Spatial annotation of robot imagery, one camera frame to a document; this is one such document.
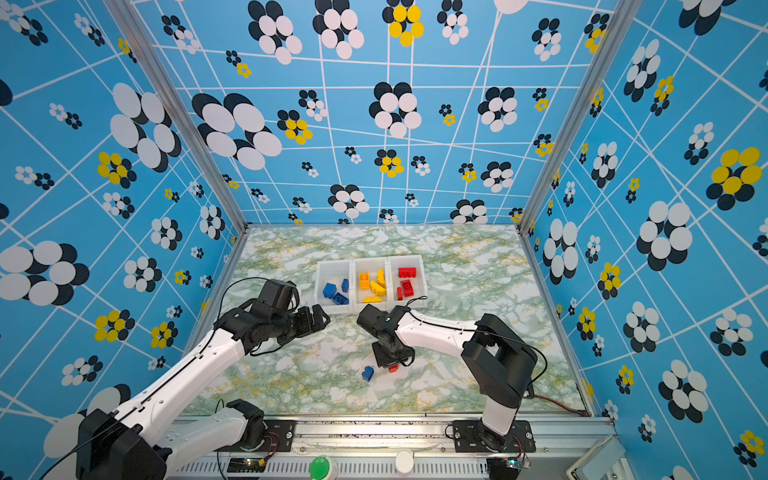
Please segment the red arched lego brick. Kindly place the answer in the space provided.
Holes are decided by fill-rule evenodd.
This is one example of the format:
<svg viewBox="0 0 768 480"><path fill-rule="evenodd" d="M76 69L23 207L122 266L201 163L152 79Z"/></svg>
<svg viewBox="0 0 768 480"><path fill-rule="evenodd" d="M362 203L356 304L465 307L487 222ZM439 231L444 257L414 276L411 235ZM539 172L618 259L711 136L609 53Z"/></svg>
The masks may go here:
<svg viewBox="0 0 768 480"><path fill-rule="evenodd" d="M404 279L401 281L401 288L403 290L404 298L411 298L415 296L415 290L410 279Z"/></svg>

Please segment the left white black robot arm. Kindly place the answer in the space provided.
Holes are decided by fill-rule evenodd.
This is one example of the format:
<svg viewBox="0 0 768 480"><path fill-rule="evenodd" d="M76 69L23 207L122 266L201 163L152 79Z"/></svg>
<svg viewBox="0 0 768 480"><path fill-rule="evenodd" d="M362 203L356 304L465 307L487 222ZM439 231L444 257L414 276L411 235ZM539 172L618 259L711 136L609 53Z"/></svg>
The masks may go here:
<svg viewBox="0 0 768 480"><path fill-rule="evenodd" d="M275 340L284 346L325 329L322 307L300 306L296 285L268 280L257 298L223 313L204 339L149 387L111 412L95 409L79 426L78 479L164 479L224 447L257 449L272 438L263 411L238 399L201 420L177 417L222 372Z"/></svg>

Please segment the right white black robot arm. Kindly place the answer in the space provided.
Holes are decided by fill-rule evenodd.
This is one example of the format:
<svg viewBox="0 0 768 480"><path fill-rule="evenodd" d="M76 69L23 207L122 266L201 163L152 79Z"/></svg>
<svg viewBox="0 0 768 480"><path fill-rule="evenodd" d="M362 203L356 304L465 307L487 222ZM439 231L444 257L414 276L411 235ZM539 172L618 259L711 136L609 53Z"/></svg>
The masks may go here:
<svg viewBox="0 0 768 480"><path fill-rule="evenodd" d="M418 348L461 359L486 397L479 427L483 441L495 450L509 443L542 355L499 317L486 313L474 322L451 321L405 305L390 311L367 305L357 325L375 338L372 350L381 368L410 365Z"/></svg>

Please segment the small blue lego brick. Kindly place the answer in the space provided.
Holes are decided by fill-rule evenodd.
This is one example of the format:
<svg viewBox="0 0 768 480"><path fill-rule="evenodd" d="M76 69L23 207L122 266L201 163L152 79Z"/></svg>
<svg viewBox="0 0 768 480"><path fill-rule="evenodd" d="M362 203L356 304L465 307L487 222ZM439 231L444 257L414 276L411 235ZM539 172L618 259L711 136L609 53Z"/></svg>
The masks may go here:
<svg viewBox="0 0 768 480"><path fill-rule="evenodd" d="M362 372L362 378L363 378L363 379L364 379L366 382L370 382L370 381L371 381L371 379L372 379L372 377L373 377L373 375L374 375L374 368L373 368L373 367L371 367L371 366L366 366L366 367L364 368L363 372Z"/></svg>

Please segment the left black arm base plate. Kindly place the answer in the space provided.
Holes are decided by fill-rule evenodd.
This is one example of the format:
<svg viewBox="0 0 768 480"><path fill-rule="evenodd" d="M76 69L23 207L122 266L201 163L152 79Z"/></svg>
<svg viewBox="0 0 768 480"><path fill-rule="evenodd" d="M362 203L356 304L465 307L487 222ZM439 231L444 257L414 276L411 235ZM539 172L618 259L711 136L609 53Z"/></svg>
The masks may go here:
<svg viewBox="0 0 768 480"><path fill-rule="evenodd" d="M251 421L245 429L235 451L278 453L292 448L297 422L294 420L266 419Z"/></svg>

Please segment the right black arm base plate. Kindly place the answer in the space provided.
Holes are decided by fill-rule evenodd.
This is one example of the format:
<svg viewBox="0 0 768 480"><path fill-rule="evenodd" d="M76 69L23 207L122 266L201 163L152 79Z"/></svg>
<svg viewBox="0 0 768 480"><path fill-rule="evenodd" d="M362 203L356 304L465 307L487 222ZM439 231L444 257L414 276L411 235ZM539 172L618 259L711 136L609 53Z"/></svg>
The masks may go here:
<svg viewBox="0 0 768 480"><path fill-rule="evenodd" d="M445 430L457 453L527 454L536 451L528 421L515 420L505 435L486 427L481 420L456 420Z"/></svg>

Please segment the blue square lego brick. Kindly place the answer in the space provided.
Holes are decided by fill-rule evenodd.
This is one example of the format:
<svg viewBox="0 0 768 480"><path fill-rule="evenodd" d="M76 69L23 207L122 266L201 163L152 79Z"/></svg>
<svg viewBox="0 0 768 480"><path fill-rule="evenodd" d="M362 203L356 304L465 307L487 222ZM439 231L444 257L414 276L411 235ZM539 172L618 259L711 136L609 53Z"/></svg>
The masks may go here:
<svg viewBox="0 0 768 480"><path fill-rule="evenodd" d="M348 304L349 304L349 299L348 299L348 298L347 298L345 295L343 295L342 293L339 293L339 292L337 292L337 293L336 293L336 294L335 294L335 295L332 297L332 301L333 301L333 302L334 302L336 305L348 305Z"/></svg>

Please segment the yellow round lego piece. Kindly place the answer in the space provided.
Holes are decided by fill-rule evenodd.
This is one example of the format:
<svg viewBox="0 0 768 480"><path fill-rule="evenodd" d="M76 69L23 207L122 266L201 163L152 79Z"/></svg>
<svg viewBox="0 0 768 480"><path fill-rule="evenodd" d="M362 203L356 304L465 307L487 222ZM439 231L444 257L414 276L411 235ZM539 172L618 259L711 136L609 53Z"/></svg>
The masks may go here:
<svg viewBox="0 0 768 480"><path fill-rule="evenodd" d="M387 295L386 287L378 284L376 281L370 282L371 291L379 297L385 297Z"/></svg>

